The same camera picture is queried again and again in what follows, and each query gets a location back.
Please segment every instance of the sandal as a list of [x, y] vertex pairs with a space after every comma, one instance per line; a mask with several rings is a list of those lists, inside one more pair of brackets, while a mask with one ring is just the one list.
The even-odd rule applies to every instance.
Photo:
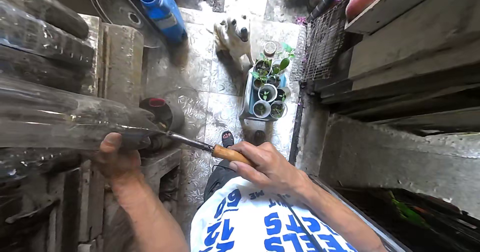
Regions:
[[[223, 138], [223, 136], [225, 136], [226, 134], [230, 133], [230, 136], [226, 137], [226, 138]], [[228, 148], [229, 146], [232, 146], [235, 144], [235, 141], [233, 139], [233, 134], [232, 132], [230, 131], [225, 131], [222, 133], [222, 145], [223, 147], [225, 148]]]
[[265, 135], [265, 132], [263, 132], [262, 130], [255, 131], [255, 135], [253, 136], [253, 144], [255, 146], [260, 146], [265, 142], [267, 142], [267, 137]]

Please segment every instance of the blue tray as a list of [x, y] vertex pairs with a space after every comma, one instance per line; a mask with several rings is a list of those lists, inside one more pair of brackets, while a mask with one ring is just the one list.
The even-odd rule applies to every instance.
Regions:
[[[285, 74], [282, 74], [280, 76], [280, 84], [278, 85], [278, 88], [285, 87], [286, 82], [287, 82], [287, 79], [285, 78]], [[255, 114], [254, 114], [254, 104], [255, 104], [255, 102], [257, 102], [259, 100], [260, 99], [258, 98], [258, 91], [255, 91], [254, 80], [252, 80], [251, 86], [250, 86], [250, 103], [249, 103], [249, 109], [248, 109], [249, 114], [252, 114], [253, 116], [255, 116]], [[271, 116], [267, 116], [264, 119], [277, 120], [276, 118], [273, 118]]]

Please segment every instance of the white t-shirt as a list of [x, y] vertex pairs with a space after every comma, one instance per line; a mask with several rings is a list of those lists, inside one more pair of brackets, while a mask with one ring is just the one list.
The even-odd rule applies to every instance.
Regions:
[[[356, 252], [303, 203], [285, 199], [322, 251]], [[191, 222], [190, 246], [192, 252], [318, 251], [277, 194], [242, 177], [228, 181], [200, 207]]]

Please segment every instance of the wooden shelf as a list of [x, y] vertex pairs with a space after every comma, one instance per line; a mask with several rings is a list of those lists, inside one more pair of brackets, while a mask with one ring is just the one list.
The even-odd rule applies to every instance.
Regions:
[[373, 34], [422, 1], [376, 0], [351, 22], [346, 22], [345, 31], [357, 34]]

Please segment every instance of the dark shorts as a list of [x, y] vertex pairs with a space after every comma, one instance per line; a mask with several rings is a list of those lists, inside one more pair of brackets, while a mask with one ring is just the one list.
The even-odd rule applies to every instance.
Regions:
[[235, 171], [228, 168], [229, 163], [230, 161], [224, 159], [218, 164], [219, 166], [214, 167], [213, 173], [208, 177], [207, 186], [203, 192], [203, 202], [206, 202], [215, 191], [222, 188], [230, 179], [239, 176]]

